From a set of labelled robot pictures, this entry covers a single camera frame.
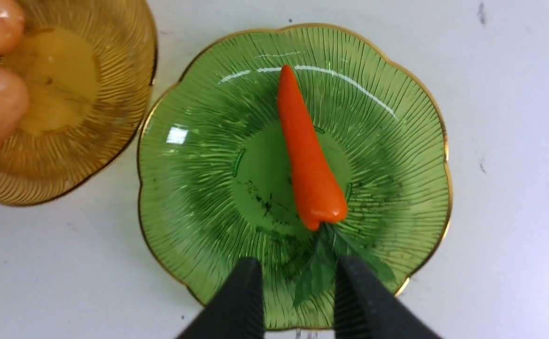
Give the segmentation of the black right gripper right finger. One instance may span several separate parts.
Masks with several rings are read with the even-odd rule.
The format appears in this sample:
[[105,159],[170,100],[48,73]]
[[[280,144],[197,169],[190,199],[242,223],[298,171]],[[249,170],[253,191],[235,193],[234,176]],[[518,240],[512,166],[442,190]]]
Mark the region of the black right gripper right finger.
[[333,330],[336,339],[440,338],[358,256],[337,260]]

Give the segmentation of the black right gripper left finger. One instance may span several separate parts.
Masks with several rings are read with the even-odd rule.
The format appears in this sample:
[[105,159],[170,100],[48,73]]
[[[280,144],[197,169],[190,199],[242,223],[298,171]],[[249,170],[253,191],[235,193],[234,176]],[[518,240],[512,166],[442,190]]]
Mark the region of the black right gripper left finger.
[[265,314],[259,261],[240,259],[214,298],[177,337],[263,339]]

